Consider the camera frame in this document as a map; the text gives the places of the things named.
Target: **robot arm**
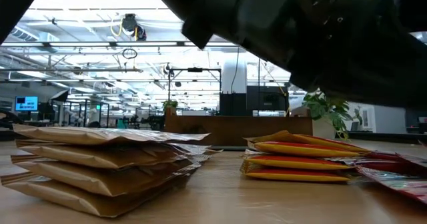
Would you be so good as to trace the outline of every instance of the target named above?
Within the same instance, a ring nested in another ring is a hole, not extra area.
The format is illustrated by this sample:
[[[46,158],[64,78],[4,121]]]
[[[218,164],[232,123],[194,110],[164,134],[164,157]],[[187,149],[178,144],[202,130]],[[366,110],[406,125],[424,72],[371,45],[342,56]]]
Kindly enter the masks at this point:
[[[216,34],[290,71],[305,90],[425,105],[427,46],[408,33],[427,29],[427,15],[413,14],[423,0],[163,1],[199,48]]]

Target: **cable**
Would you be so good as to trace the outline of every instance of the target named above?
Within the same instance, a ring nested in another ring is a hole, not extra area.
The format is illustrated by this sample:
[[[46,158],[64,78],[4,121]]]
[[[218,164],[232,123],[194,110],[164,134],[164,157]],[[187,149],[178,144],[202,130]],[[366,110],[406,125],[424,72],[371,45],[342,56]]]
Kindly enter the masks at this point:
[[[233,77],[233,81],[232,81],[232,94],[233,94],[233,85],[234,85],[234,81],[236,80],[236,75],[238,74],[238,67],[239,67],[239,54],[240,54],[240,47],[238,48],[238,59],[236,61],[236,71],[234,71],[234,77]]]
[[[268,71],[267,69],[267,65],[264,65],[264,69],[267,71],[268,75],[270,75],[270,77],[272,77],[273,81],[279,86],[280,91],[282,92],[283,96],[286,98],[286,93],[283,91],[282,87],[280,86],[280,84],[274,79],[273,75]],[[285,113],[285,117],[288,116],[288,113],[291,111],[291,107],[288,106],[288,110]]]
[[[120,30],[119,30],[119,34],[117,34],[116,32],[114,32],[114,29],[113,29],[113,25],[112,25],[112,24],[111,24],[109,27],[110,27],[111,33],[112,33],[113,35],[115,35],[116,37],[119,37],[119,36],[121,35],[121,30],[123,29],[123,19],[120,21]]]

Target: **red packaging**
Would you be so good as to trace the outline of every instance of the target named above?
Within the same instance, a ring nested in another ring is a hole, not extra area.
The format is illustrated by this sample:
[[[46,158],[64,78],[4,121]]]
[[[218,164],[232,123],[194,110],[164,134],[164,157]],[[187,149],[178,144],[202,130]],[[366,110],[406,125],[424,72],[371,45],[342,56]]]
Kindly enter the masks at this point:
[[[365,155],[367,158],[371,159],[381,159],[381,160],[390,160],[390,161],[404,161],[403,158],[399,157],[396,153],[383,153],[379,151],[373,151]]]
[[[419,167],[409,161],[362,159],[355,162],[354,165],[379,171],[399,173],[403,175],[422,174],[422,170],[420,170]]]
[[[426,170],[427,160],[426,159],[419,158],[419,157],[413,157],[413,156],[409,156],[409,155],[401,155],[401,154],[398,154],[398,156],[409,161],[409,162],[411,162],[411,163],[413,163],[413,164],[415,164],[415,165],[417,165],[417,166],[419,166],[419,167],[421,167],[421,168],[423,168],[424,171],[427,173],[427,170]]]
[[[357,170],[359,173],[390,189],[427,204],[427,179],[425,178],[379,171],[365,167],[357,167]]]

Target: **white column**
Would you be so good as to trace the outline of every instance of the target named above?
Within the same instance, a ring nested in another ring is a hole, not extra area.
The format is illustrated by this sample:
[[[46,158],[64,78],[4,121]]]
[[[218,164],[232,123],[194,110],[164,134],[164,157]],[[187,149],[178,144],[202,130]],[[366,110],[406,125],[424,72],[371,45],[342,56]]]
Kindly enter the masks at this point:
[[[245,53],[224,53],[222,67],[222,93],[246,93],[247,61]]]

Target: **wooden table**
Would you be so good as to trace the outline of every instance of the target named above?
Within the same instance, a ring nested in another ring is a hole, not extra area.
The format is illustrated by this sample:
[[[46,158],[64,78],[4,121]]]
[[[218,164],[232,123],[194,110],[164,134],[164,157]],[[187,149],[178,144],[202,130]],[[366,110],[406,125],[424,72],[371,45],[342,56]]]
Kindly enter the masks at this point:
[[[416,145],[355,143],[370,149],[427,156],[427,148]],[[6,157],[16,152],[12,143],[0,143],[0,173],[17,170]],[[427,223],[427,205],[369,181],[333,185],[241,177],[241,154],[216,155],[194,174],[185,189],[166,193],[113,220],[78,213],[0,187],[0,223]]]

